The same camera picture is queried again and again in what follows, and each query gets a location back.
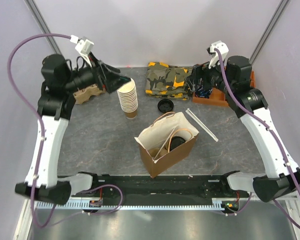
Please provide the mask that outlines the cardboard cup carrier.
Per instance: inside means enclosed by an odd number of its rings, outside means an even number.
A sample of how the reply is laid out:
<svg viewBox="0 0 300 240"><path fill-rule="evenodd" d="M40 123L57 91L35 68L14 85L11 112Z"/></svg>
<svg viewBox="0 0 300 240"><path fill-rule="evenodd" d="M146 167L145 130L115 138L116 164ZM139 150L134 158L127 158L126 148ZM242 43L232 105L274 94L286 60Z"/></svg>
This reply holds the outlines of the cardboard cup carrier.
<svg viewBox="0 0 300 240"><path fill-rule="evenodd" d="M99 96L104 94L106 91L102 88L100 89L96 84L90 85L84 89L76 91L73 96L75 98L75 104L81 105L87 101L92 96Z"/></svg>
<svg viewBox="0 0 300 240"><path fill-rule="evenodd" d="M156 160L161 157L161 150L157 147L149 149L148 153L153 160Z"/></svg>

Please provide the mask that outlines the brown paper bag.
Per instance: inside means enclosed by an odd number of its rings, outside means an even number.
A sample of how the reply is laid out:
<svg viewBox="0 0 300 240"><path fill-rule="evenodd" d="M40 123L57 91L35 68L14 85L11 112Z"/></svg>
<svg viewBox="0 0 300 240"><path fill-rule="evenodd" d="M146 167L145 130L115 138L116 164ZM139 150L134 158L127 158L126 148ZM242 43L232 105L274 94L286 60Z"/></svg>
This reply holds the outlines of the brown paper bag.
<svg viewBox="0 0 300 240"><path fill-rule="evenodd" d="M154 163L148 150L159 148L167 139L172 129L174 133L160 152L160 158ZM185 159L191 152L198 138L199 131L187 120L182 112L167 112L158 117L149 127L145 128L135 141L138 144L141 160L152 178L155 178L168 168ZM179 136L185 143L169 151L172 137Z"/></svg>

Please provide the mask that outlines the black plastic cup lid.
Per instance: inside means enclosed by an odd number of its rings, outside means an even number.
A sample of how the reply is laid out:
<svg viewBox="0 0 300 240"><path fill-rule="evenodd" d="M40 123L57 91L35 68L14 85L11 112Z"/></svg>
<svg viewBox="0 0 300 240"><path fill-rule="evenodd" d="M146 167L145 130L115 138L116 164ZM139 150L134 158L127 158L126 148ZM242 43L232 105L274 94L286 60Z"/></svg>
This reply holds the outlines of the black plastic cup lid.
<svg viewBox="0 0 300 240"><path fill-rule="evenodd" d="M175 148L179 147L180 145L184 144L186 140L181 136L173 136L171 139L171 143L169 145L169 151L174 150Z"/></svg>

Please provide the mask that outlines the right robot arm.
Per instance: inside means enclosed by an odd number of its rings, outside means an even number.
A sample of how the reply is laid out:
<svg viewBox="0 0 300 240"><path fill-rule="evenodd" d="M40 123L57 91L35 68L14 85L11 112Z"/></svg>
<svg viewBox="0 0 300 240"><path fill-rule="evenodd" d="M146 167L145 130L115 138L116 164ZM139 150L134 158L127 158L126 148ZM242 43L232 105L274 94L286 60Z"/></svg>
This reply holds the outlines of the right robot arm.
<svg viewBox="0 0 300 240"><path fill-rule="evenodd" d="M220 193L230 197L237 190L253 192L263 202L293 193L296 186L292 177L300 185L300 168L287 150L281 151L278 146L281 139L271 134L277 130L264 95L252 85L249 59L239 55L229 57L225 75L235 100L228 93L219 65L209 67L208 62L194 65L188 81L196 90L202 86L224 93L229 107L250 133L264 164L265 174L229 172L225 174L226 180L219 184Z"/></svg>

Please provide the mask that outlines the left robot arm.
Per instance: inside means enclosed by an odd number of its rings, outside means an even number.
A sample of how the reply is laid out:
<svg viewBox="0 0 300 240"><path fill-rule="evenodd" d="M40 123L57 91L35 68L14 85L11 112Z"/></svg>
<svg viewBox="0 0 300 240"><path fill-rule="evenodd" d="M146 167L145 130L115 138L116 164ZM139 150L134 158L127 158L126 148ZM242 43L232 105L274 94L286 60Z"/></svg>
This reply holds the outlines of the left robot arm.
<svg viewBox="0 0 300 240"><path fill-rule="evenodd" d="M109 94L127 83L130 77L115 67L103 63L89 53L90 65L71 68L71 62L61 54L52 54L42 61L41 96L36 113L39 116L37 138L30 169L23 182L15 185L15 193L36 201L65 205L79 192L96 196L100 185L91 173L59 178L58 160L63 136L75 106L74 93L92 85Z"/></svg>

